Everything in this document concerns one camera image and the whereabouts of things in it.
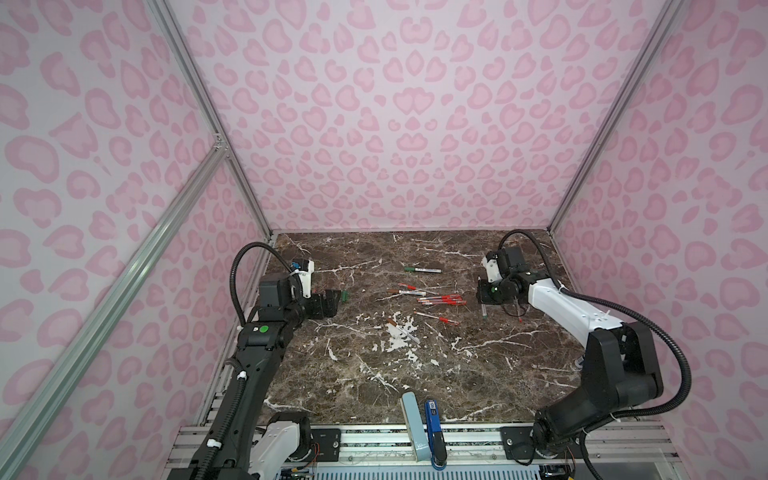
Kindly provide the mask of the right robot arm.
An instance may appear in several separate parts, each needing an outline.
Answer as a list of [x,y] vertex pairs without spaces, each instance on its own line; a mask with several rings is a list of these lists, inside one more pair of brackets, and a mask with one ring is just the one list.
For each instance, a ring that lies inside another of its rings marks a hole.
[[535,414],[530,447],[537,453],[554,455],[616,412],[661,396],[663,381],[653,332],[647,326],[624,322],[567,294],[546,272],[530,269],[519,247],[488,252],[482,266],[479,303],[528,305],[555,320],[584,347],[578,387]]

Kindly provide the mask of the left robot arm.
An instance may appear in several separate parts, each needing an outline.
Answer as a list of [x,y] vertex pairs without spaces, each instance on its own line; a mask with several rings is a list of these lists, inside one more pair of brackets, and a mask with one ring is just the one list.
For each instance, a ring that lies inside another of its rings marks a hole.
[[334,317],[343,293],[313,292],[299,274],[269,274],[259,285],[254,322],[238,334],[230,383],[218,413],[187,467],[170,479],[277,479],[288,460],[312,452],[309,417],[275,414],[258,434],[266,394],[295,331],[307,320]]

